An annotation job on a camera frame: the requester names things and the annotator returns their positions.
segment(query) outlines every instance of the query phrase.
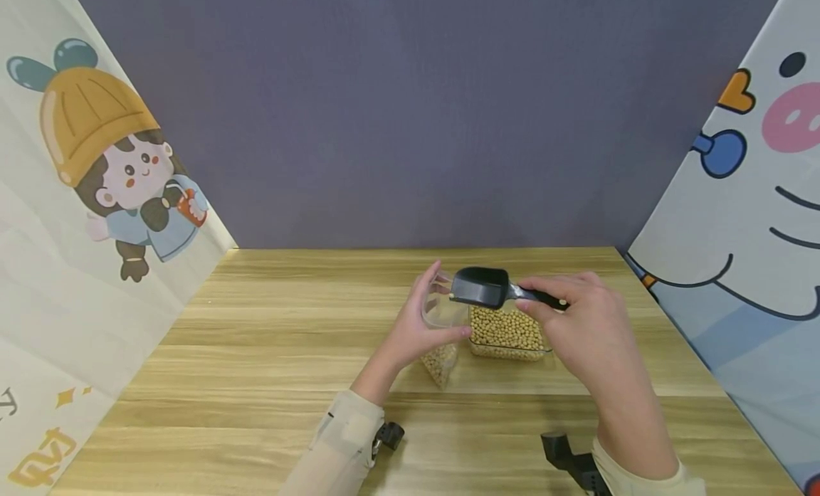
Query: yellow star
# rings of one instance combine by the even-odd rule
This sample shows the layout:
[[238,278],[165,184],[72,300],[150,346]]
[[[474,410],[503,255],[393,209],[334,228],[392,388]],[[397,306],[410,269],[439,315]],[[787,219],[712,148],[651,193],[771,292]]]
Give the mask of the yellow star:
[[56,394],[56,407],[54,409],[59,409],[61,406],[68,405],[70,403],[74,403],[74,390],[76,388],[66,389],[63,393]]

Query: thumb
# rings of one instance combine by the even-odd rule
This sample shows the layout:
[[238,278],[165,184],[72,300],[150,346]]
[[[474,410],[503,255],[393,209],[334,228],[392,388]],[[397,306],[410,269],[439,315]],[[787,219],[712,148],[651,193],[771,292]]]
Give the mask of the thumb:
[[449,327],[448,329],[429,330],[430,348],[436,349],[442,345],[456,343],[468,338],[473,333],[471,327]]
[[519,310],[521,310],[521,312],[528,314],[541,325],[544,325],[552,318],[559,316],[559,313],[555,312],[555,309],[552,309],[543,302],[535,302],[534,300],[524,300],[524,298],[518,298],[518,300],[515,301],[515,305]]

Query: left hand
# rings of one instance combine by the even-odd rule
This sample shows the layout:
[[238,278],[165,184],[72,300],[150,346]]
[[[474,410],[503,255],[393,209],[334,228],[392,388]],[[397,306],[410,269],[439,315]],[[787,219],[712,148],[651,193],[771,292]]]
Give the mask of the left hand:
[[410,296],[401,307],[393,329],[379,346],[377,354],[394,362],[394,366],[399,370],[436,347],[455,343],[473,333],[470,327],[430,329],[424,323],[421,311],[426,304],[431,283],[436,279],[440,267],[441,262],[437,260],[424,274],[416,277],[416,282],[410,290]]

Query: wooden table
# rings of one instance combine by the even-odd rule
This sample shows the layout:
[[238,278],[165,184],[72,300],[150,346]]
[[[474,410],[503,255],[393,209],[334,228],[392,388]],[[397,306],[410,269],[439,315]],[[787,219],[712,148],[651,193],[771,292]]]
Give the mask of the wooden table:
[[[595,270],[626,297],[680,458],[710,496],[799,491],[613,248],[226,255],[56,485],[54,496],[274,495],[436,258],[511,275]],[[582,495],[539,433],[588,451],[595,410],[552,357],[474,357],[446,391],[416,363],[387,419],[406,430],[363,495]]]

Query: black scoop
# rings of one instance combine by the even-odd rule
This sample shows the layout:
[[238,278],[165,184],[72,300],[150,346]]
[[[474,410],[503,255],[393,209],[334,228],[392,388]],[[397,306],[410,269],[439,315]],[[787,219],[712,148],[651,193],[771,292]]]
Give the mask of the black scoop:
[[504,301],[514,298],[537,300],[548,306],[564,311],[569,307],[566,301],[538,290],[524,290],[510,282],[507,270],[500,268],[482,268],[468,266],[460,269],[453,277],[450,287],[450,300],[471,306],[501,309]]

